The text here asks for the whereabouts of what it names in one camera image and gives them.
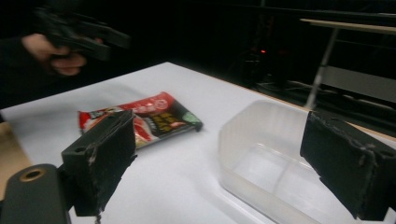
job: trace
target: snack bag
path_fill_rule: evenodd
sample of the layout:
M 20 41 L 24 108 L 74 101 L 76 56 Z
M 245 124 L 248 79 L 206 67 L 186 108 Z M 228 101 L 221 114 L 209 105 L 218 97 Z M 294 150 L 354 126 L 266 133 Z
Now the snack bag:
M 91 112 L 78 111 L 79 128 L 83 133 L 100 120 L 115 112 L 132 110 L 136 148 L 158 142 L 174 134 L 194 129 L 199 132 L 203 123 L 169 93 L 116 105 Z

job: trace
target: tabletop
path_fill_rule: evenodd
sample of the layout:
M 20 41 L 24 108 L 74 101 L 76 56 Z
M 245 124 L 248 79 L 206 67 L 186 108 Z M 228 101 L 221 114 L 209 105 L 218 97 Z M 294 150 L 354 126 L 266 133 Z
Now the tabletop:
M 257 100 L 285 102 L 161 63 L 12 106 L 2 114 L 28 162 L 60 166 L 61 152 L 80 137 L 78 111 L 122 105 L 161 91 L 175 97 L 204 127 L 139 148 L 102 214 L 102 223 L 273 223 L 220 185 L 218 135 L 225 123 Z M 94 222 L 94 217 L 76 217 L 73 209 L 70 215 L 74 224 Z

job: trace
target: plastic container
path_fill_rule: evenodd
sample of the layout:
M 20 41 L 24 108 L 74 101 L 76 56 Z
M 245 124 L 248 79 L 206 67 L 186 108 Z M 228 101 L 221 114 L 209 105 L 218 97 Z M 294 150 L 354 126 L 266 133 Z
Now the plastic container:
M 300 156 L 308 112 L 257 101 L 219 134 L 220 184 L 276 223 L 357 224 Z

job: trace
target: human hand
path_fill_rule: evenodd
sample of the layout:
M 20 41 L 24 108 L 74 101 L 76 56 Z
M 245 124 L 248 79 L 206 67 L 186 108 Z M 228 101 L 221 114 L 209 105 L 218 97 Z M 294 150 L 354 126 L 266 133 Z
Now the human hand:
M 33 57 L 45 67 L 50 66 L 59 74 L 65 76 L 76 75 L 80 72 L 80 68 L 87 63 L 85 57 L 76 52 L 70 53 L 70 48 L 68 47 L 55 48 L 43 35 L 28 35 L 23 37 L 21 41 Z M 51 59 L 52 55 L 67 55 L 67 57 Z

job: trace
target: red snack bag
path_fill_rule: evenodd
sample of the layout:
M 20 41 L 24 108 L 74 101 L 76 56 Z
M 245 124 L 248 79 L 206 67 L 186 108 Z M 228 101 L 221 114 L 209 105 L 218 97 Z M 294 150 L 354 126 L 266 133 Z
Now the red snack bag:
M 203 123 L 169 93 L 115 105 L 91 112 L 78 111 L 79 128 L 83 133 L 107 115 L 122 111 L 134 111 L 134 135 L 136 148 L 141 148 L 177 133 L 201 130 Z

